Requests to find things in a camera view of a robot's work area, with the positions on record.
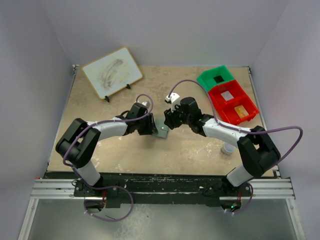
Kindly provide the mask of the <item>teal leather card holder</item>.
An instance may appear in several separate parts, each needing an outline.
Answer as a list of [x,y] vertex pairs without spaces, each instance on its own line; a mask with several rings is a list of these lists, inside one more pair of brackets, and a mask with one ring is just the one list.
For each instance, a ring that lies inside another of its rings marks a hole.
[[169,127],[165,125],[164,119],[157,118],[155,120],[155,127],[157,129],[157,133],[153,133],[152,136],[156,138],[166,139],[169,131]]

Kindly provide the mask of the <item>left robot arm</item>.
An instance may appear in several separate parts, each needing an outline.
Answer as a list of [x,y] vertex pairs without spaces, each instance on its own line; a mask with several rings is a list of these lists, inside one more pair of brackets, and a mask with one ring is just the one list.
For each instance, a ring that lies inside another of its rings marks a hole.
[[148,112],[150,102],[135,102],[130,110],[110,120],[89,122],[75,119],[55,146],[63,163],[73,168],[86,182],[85,190],[91,196],[103,191],[103,177],[91,161],[97,143],[111,137],[122,137],[138,132],[139,135],[157,134],[154,116]]

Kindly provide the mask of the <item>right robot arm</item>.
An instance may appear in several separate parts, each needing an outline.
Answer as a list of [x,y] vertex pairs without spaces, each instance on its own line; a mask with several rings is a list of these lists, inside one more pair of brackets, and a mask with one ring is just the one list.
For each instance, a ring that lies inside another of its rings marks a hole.
[[165,97],[170,109],[164,111],[165,121],[171,130],[187,125],[203,137],[215,138],[238,149],[242,165],[226,175],[222,190],[228,196],[235,195],[240,185],[252,178],[261,177],[281,158],[270,136],[261,126],[241,128],[203,114],[193,97],[180,98],[176,93]]

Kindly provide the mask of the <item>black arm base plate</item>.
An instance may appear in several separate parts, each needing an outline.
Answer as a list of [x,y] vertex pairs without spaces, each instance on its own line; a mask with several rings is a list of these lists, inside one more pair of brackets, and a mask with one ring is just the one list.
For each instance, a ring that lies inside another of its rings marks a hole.
[[107,208],[131,203],[207,207],[239,205],[245,198],[257,196],[259,189],[269,187],[265,177],[234,187],[221,175],[102,173],[101,176],[103,187],[100,188],[86,186],[72,172],[47,172],[44,179],[66,180],[70,182],[72,196],[101,199]]

